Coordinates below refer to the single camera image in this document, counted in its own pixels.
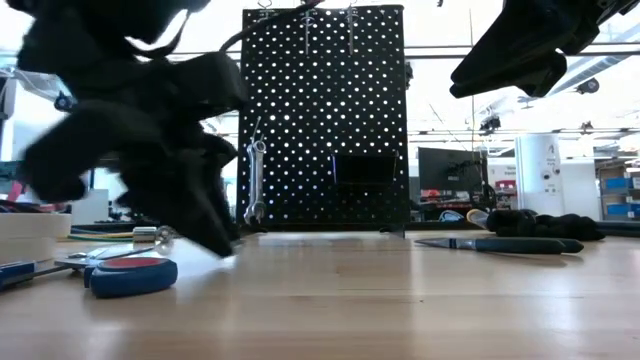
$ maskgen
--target tape measure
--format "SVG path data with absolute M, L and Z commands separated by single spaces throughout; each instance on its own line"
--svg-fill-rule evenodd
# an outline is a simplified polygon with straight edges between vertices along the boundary
M 136 257 L 106 260 L 84 271 L 84 286 L 98 298 L 117 298 L 162 291 L 178 279 L 169 259 Z

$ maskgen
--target black cloth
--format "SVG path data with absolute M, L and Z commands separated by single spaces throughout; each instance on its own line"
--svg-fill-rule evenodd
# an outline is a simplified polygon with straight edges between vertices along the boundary
M 489 214 L 487 229 L 503 237 L 563 238 L 579 241 L 604 239 L 595 221 L 586 216 L 538 215 L 531 210 L 497 210 Z

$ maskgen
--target blue storage box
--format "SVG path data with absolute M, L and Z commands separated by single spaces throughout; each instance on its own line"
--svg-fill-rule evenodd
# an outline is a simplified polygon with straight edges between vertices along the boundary
M 606 189 L 630 189 L 633 186 L 631 178 L 612 178 L 605 180 Z
M 629 211 L 633 211 L 635 216 L 640 216 L 640 204 L 611 204 L 607 205 L 607 214 L 609 215 L 627 215 Z

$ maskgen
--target table surface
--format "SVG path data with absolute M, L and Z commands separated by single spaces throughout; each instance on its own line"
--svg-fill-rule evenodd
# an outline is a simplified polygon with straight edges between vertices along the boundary
M 1 357 L 635 360 L 640 354 L 639 240 L 590 243 L 579 256 L 507 256 L 417 247 L 371 233 L 269 234 L 247 239 L 239 256 L 225 261 L 187 241 L 176 242 L 170 257 L 179 265 L 178 282 L 156 294 L 97 300 L 70 273 L 1 294 Z

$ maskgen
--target black pegboard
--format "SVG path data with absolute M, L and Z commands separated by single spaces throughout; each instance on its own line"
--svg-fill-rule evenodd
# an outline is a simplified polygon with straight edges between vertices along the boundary
M 250 103 L 240 112 L 237 218 L 249 203 L 246 148 L 267 144 L 264 202 L 269 224 L 399 224 L 409 221 L 409 169 L 402 6 L 355 8 L 353 54 L 345 9 L 270 26 L 242 43 Z M 270 10 L 270 15 L 283 9 Z M 245 27 L 263 10 L 245 10 Z M 331 154 L 398 152 L 384 190 L 338 189 Z

